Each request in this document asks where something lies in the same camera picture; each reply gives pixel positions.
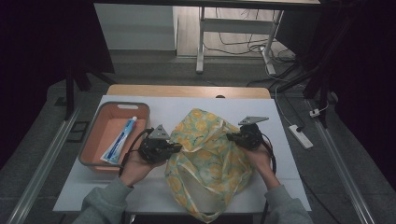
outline yellow floral plastic bag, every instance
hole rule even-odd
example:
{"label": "yellow floral plastic bag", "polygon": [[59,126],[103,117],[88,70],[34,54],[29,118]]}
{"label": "yellow floral plastic bag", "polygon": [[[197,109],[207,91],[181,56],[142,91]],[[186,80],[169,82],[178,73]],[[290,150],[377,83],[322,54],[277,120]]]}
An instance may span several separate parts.
{"label": "yellow floral plastic bag", "polygon": [[238,128],[195,108],[171,133],[170,141],[183,148],[169,159],[166,181],[176,201],[205,223],[224,212],[253,173],[243,151],[227,139],[231,132]]}

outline white table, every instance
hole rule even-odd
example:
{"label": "white table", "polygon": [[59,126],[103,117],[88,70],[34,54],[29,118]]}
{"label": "white table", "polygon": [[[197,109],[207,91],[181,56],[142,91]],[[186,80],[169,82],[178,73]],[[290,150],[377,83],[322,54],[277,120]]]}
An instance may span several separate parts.
{"label": "white table", "polygon": [[[277,159],[277,177],[286,186],[291,197],[299,198],[304,208],[310,211],[304,187],[291,155],[288,140],[271,99],[213,99],[189,97],[144,97],[105,95],[101,104],[107,101],[142,102],[150,107],[152,127],[162,124],[169,133],[193,109],[201,108],[212,112],[234,125],[246,116],[268,117],[258,123],[274,146]],[[127,197],[127,212],[134,214],[187,214],[174,199],[164,179],[165,165],[151,171],[137,183],[135,190]],[[53,210],[57,212],[78,212],[82,200],[94,187],[105,187],[117,174],[95,173],[90,168],[75,161],[64,188]],[[265,204],[266,187],[258,174],[255,174],[247,188],[234,196],[224,214],[258,214]]]}

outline wall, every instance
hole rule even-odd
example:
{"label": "wall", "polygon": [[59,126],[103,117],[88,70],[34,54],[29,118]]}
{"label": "wall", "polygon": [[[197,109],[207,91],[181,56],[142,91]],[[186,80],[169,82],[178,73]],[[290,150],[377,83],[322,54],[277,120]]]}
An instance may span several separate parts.
{"label": "wall", "polygon": [[94,5],[109,49],[176,49],[174,7]]}

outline power strip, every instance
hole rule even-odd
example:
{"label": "power strip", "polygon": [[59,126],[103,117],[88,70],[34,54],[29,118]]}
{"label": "power strip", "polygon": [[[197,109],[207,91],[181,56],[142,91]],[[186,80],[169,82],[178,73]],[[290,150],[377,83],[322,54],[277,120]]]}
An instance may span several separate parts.
{"label": "power strip", "polygon": [[303,147],[305,149],[311,148],[313,146],[311,141],[309,141],[309,139],[305,136],[305,134],[303,132],[297,132],[297,128],[298,127],[295,124],[289,126],[289,130],[294,135],[294,137],[297,138],[297,140],[301,143],[301,145],[303,145]]}

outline sleeve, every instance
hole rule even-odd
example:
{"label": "sleeve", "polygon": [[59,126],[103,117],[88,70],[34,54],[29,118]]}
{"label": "sleeve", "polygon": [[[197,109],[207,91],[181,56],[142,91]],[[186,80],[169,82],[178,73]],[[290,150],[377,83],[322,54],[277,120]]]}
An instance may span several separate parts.
{"label": "sleeve", "polygon": [[299,199],[292,199],[281,185],[265,193],[271,212],[266,223],[313,223]]}
{"label": "sleeve", "polygon": [[127,206],[125,198],[132,190],[118,177],[104,189],[94,188],[84,198],[81,213],[73,223],[120,223]]}

